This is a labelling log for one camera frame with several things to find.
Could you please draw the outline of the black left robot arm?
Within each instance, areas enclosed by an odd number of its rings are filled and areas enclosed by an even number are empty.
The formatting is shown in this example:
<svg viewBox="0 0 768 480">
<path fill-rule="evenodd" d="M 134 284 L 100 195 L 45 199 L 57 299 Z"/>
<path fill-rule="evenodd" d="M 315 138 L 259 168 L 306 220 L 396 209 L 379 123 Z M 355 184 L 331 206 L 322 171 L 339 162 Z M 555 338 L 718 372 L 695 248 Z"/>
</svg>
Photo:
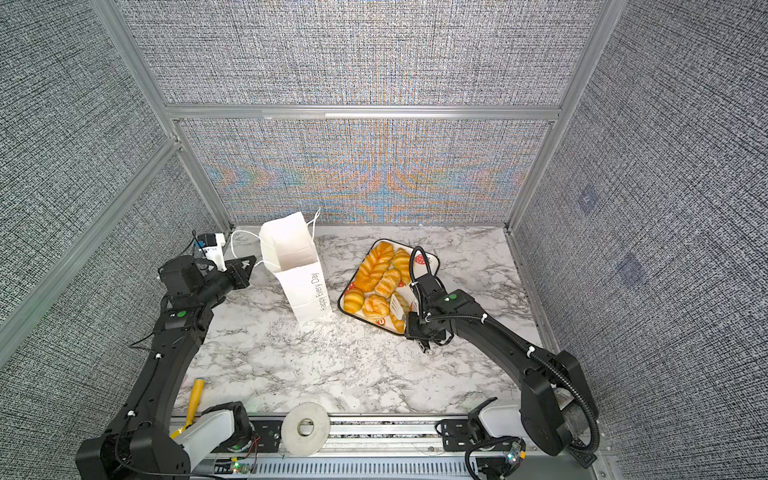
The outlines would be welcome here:
<svg viewBox="0 0 768 480">
<path fill-rule="evenodd" d="M 84 479 L 191 479 L 191 448 L 172 438 L 169 422 L 183 377 L 208 333 L 213 310 L 250 284 L 253 256 L 216 263 L 181 255 L 158 274 L 167 292 L 149 334 L 144 366 L 104 433 L 80 445 L 75 463 Z"/>
</svg>

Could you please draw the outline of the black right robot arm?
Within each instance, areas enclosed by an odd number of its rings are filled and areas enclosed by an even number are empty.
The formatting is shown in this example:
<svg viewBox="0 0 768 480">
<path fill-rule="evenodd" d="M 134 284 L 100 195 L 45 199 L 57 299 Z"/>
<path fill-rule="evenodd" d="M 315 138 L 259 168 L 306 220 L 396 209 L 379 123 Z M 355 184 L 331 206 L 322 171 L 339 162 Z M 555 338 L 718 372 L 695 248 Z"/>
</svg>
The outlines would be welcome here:
<svg viewBox="0 0 768 480">
<path fill-rule="evenodd" d="M 417 309 L 406 321 L 408 339 L 442 345 L 458 336 L 487 355 L 519 387 L 522 427 L 545 453 L 598 450 L 599 410 L 573 355 L 565 350 L 553 354 L 525 340 L 490 316 L 472 296 L 462 290 L 447 292 L 431 274 L 415 280 L 411 289 Z"/>
</svg>

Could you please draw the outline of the white slotted bread tongs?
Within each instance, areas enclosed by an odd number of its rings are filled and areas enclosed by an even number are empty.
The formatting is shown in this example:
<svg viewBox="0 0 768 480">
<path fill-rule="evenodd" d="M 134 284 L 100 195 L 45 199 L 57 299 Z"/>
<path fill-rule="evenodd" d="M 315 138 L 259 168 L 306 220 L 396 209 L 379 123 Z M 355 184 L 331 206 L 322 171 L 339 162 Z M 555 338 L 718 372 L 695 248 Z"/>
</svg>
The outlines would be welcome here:
<svg viewBox="0 0 768 480">
<path fill-rule="evenodd" d="M 395 292 L 390 298 L 390 316 L 394 321 L 405 321 L 411 312 L 412 302 Z"/>
</svg>

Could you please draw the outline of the white paper gift bag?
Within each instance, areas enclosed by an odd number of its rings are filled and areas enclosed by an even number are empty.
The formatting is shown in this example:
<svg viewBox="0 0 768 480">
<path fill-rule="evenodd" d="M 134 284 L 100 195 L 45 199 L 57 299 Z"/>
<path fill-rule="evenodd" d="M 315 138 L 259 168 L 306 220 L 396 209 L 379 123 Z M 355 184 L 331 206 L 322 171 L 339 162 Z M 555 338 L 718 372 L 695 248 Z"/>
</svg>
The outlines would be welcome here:
<svg viewBox="0 0 768 480">
<path fill-rule="evenodd" d="M 309 324 L 331 311 L 325 276 L 315 244 L 318 209 L 307 221 L 301 212 L 264 223 L 259 233 L 234 230 L 231 251 L 235 257 L 235 240 L 239 234 L 255 237 L 261 248 L 257 264 L 280 283 L 293 314 L 300 325 Z"/>
</svg>

